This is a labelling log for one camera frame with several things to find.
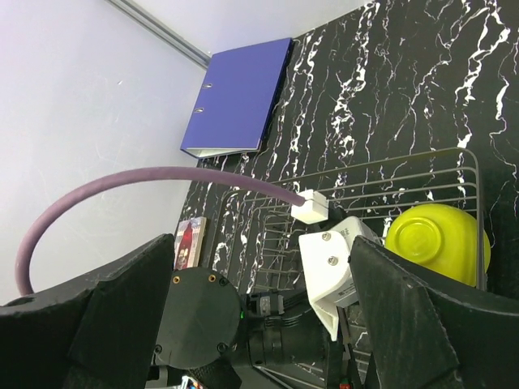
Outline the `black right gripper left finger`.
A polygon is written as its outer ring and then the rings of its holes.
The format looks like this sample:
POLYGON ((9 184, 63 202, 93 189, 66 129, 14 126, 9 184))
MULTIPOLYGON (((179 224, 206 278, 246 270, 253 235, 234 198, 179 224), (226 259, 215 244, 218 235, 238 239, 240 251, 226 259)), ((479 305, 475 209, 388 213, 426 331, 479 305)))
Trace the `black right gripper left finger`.
POLYGON ((1 308, 3 388, 143 388, 173 271, 163 234, 1 308))

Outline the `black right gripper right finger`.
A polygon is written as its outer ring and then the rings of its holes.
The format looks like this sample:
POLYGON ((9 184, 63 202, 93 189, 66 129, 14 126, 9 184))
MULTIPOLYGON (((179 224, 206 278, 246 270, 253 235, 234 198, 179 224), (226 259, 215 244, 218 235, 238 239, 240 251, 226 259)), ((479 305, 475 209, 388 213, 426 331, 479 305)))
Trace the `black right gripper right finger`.
POLYGON ((356 237, 350 269, 382 388, 516 388, 518 302, 356 237))

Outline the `yellow-green bowl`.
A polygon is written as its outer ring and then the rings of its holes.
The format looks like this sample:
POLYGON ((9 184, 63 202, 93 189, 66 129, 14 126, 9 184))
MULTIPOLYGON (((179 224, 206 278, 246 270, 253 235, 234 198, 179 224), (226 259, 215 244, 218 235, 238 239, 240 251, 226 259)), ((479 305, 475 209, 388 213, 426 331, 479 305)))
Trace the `yellow-green bowl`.
POLYGON ((412 263, 474 287, 478 223, 459 208, 440 203, 420 204, 391 224, 385 248, 412 263))

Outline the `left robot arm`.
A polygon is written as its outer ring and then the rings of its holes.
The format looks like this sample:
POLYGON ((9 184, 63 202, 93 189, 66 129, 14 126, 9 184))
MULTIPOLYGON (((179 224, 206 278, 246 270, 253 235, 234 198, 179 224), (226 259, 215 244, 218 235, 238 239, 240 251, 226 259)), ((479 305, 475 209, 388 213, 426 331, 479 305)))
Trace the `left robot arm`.
POLYGON ((275 367, 312 362, 326 388, 361 386, 344 336, 332 339, 305 290, 241 295, 221 273, 191 267, 173 273, 146 385, 191 378, 202 388, 242 388, 239 368, 270 377, 275 367))

